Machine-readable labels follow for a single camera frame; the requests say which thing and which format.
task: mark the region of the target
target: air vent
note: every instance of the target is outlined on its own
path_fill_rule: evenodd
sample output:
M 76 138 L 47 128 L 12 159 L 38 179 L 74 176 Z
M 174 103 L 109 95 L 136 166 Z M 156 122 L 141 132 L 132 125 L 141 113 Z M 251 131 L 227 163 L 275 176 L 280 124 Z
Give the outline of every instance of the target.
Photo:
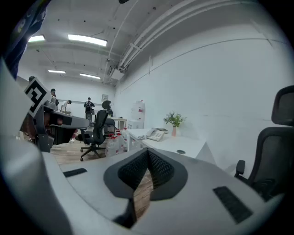
M 120 80 L 124 76 L 124 73 L 116 69 L 115 65 L 111 65 L 108 69 L 107 75 L 115 80 Z

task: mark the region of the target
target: headrest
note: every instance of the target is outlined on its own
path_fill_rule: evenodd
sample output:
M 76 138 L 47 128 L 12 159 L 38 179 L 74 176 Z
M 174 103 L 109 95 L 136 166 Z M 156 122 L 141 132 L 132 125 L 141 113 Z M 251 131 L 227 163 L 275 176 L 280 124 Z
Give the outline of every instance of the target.
M 109 110 L 110 109 L 110 104 L 111 104 L 111 101 L 104 101 L 102 103 L 102 108 L 104 108 L 106 110 Z
M 271 120 L 275 124 L 294 126 L 294 85 L 278 91 Z

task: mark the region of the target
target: potted plant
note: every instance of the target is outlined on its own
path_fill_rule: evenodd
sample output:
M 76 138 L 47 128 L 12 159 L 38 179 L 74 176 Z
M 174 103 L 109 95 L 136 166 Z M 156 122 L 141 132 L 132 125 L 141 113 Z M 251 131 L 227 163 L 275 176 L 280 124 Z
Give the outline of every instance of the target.
M 180 114 L 176 114 L 174 111 L 171 111 L 169 114 L 166 115 L 164 118 L 165 124 L 171 123 L 173 125 L 173 132 L 171 133 L 172 136 L 176 135 L 176 128 L 180 126 L 180 123 L 185 121 L 186 117 L 182 117 Z

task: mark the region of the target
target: plant pot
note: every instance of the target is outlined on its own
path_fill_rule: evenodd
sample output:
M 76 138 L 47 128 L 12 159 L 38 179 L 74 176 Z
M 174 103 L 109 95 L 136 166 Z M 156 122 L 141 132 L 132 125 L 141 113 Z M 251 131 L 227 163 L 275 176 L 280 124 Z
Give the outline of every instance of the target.
M 176 127 L 173 127 L 173 132 L 171 133 L 171 136 L 176 136 Z

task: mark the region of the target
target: mesh chair back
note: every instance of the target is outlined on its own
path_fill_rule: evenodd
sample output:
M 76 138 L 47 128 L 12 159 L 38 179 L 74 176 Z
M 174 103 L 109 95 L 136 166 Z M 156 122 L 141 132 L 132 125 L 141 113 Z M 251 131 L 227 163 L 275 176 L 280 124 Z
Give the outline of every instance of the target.
M 106 118 L 107 112 L 105 110 L 98 111 L 93 130 L 93 139 L 95 144 L 100 145 L 105 140 L 105 136 L 103 135 L 102 129 L 104 128 Z
M 105 134 L 114 134 L 115 131 L 115 122 L 111 118 L 107 118 L 105 121 L 105 126 L 104 126 L 104 133 Z
M 255 163 L 248 180 L 258 192 L 270 197 L 285 192 L 293 160 L 294 128 L 265 128 L 258 136 Z
M 294 126 L 294 85 L 285 87 L 277 93 L 271 120 L 275 124 Z

